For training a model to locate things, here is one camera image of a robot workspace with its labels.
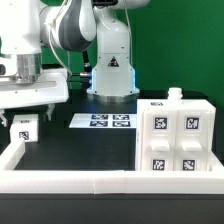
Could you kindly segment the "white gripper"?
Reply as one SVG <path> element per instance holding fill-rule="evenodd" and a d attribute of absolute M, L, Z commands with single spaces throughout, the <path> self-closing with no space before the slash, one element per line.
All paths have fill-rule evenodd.
<path fill-rule="evenodd" d="M 47 105 L 46 116 L 49 121 L 55 103 L 66 102 L 69 98 L 67 72 L 65 69 L 46 69 L 33 84 L 13 84 L 0 82 L 0 109 L 11 109 L 37 105 Z M 5 111 L 0 110 L 0 120 L 7 127 Z"/>

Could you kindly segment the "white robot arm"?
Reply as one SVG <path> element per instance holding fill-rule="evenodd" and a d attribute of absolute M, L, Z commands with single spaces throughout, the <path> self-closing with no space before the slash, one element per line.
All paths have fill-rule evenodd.
<path fill-rule="evenodd" d="M 90 72 L 87 94 L 104 102 L 137 97 L 131 66 L 131 29 L 116 18 L 116 9 L 135 9 L 150 0 L 0 0 L 0 120 L 11 108 L 46 105 L 51 114 L 68 99 L 66 65 L 45 69 L 42 49 L 85 53 L 97 44 L 97 65 Z"/>

